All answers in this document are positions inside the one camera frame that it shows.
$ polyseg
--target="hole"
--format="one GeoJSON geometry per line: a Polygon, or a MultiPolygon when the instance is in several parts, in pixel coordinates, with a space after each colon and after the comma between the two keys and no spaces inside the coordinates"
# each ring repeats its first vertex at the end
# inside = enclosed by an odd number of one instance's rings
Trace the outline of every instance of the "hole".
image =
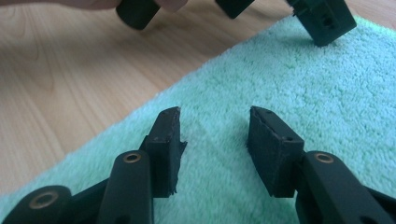
{"type": "Polygon", "coordinates": [[[50,206],[55,203],[59,195],[55,190],[40,193],[35,196],[29,203],[29,207],[32,209],[41,209],[50,206]]]}
{"type": "Polygon", "coordinates": [[[334,159],[331,156],[324,154],[324,153],[315,154],[315,158],[318,161],[321,161],[323,163],[333,163],[334,162],[334,159]]]}
{"type": "Polygon", "coordinates": [[[127,224],[127,223],[129,223],[130,220],[131,220],[131,218],[129,216],[127,216],[127,215],[120,216],[120,217],[117,217],[117,219],[114,222],[114,224],[127,224]]]}
{"type": "Polygon", "coordinates": [[[142,158],[142,156],[140,154],[137,153],[130,153],[124,156],[123,160],[125,162],[136,162],[136,161],[140,161],[140,159],[142,158]]]}
{"type": "Polygon", "coordinates": [[[364,224],[377,224],[377,222],[370,217],[361,217],[361,223],[364,224]]]}

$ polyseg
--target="brass insert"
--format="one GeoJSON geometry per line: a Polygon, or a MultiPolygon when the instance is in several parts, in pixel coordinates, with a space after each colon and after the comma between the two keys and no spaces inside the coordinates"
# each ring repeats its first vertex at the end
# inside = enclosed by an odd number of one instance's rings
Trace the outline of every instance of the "brass insert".
{"type": "Polygon", "coordinates": [[[142,158],[142,155],[132,152],[132,153],[126,154],[124,156],[123,160],[127,163],[133,163],[133,162],[140,161],[141,158],[142,158]]]}
{"type": "Polygon", "coordinates": [[[32,209],[45,208],[55,203],[58,198],[59,194],[55,190],[43,192],[35,196],[32,201],[30,201],[29,207],[32,209]]]}
{"type": "Polygon", "coordinates": [[[324,154],[324,153],[317,153],[315,154],[315,158],[323,163],[333,163],[334,158],[331,157],[330,155],[324,154]]]}

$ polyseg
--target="wood grain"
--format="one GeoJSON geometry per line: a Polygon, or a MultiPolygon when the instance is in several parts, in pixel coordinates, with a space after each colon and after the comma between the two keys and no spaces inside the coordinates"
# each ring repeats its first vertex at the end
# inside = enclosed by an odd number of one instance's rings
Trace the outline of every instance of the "wood grain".
{"type": "MultiPolygon", "coordinates": [[[[354,14],[396,29],[394,0],[350,0],[354,14]]],[[[143,32],[114,10],[0,7],[0,194],[49,169],[157,92],[288,16],[256,1],[229,20],[214,1],[160,10],[143,32]]]]}

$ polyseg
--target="black plastic part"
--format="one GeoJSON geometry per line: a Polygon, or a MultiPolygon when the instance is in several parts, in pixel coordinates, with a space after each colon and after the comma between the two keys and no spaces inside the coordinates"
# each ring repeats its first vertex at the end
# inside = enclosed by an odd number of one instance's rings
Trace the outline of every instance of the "black plastic part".
{"type": "Polygon", "coordinates": [[[57,223],[71,198],[63,186],[47,186],[26,195],[8,214],[3,224],[57,223]]]}
{"type": "Polygon", "coordinates": [[[231,19],[235,19],[243,12],[254,0],[216,0],[219,7],[231,19]]]}
{"type": "Polygon", "coordinates": [[[375,189],[367,188],[375,200],[381,205],[381,207],[387,211],[387,213],[392,217],[393,221],[396,223],[396,199],[390,196],[378,192],[375,189]]]}
{"type": "Polygon", "coordinates": [[[179,107],[162,111],[139,148],[147,151],[151,159],[152,192],[155,198],[168,198],[177,192],[180,159],[187,145],[186,142],[180,142],[179,117],[179,107]]]}
{"type": "Polygon", "coordinates": [[[305,153],[301,167],[323,218],[320,222],[308,223],[393,223],[367,188],[336,156],[310,151],[305,153]]]}
{"type": "Polygon", "coordinates": [[[93,224],[105,195],[107,180],[74,195],[59,224],[93,224]]]}
{"type": "Polygon", "coordinates": [[[159,9],[153,0],[122,0],[116,11],[127,25],[143,30],[159,9]]]}
{"type": "Polygon", "coordinates": [[[356,27],[344,0],[287,0],[315,45],[322,47],[356,27]]]}
{"type": "Polygon", "coordinates": [[[304,155],[304,140],[274,112],[253,106],[248,152],[268,193],[293,197],[292,168],[304,155]]]}
{"type": "Polygon", "coordinates": [[[150,161],[145,151],[116,158],[96,223],[153,223],[150,161]]]}

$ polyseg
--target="towel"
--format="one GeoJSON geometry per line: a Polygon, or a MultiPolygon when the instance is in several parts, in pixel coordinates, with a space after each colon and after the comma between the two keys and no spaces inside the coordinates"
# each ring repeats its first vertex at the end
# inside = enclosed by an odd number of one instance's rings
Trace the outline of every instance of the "towel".
{"type": "Polygon", "coordinates": [[[177,194],[154,199],[160,223],[298,223],[295,199],[268,195],[248,154],[252,105],[277,113],[359,181],[396,197],[396,33],[365,19],[324,48],[287,17],[223,52],[94,137],[25,187],[0,198],[0,220],[27,193],[63,185],[78,193],[138,149],[158,113],[181,107],[177,194]]]}

